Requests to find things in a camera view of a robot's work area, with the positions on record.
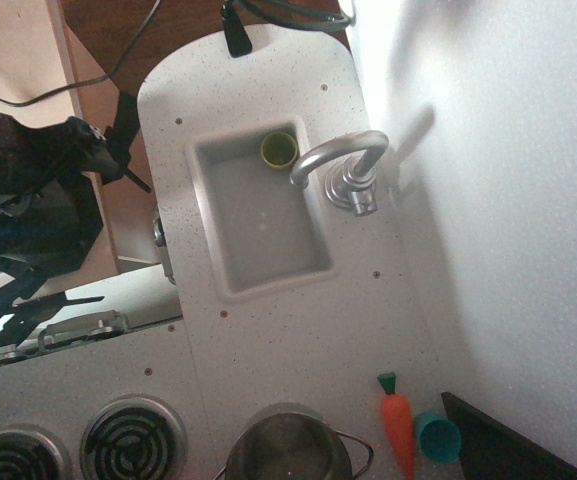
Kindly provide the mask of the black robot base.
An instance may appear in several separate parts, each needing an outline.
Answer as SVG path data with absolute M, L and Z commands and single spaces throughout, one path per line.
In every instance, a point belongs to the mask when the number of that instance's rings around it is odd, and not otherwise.
M 0 212 L 0 273 L 50 279 L 80 268 L 103 228 L 89 178 L 53 180 L 20 216 Z

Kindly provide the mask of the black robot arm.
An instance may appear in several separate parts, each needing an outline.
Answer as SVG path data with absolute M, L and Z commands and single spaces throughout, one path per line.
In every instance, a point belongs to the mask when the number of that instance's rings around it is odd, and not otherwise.
M 30 127 L 0 112 L 0 251 L 94 240 L 103 222 L 87 175 L 115 171 L 85 121 Z

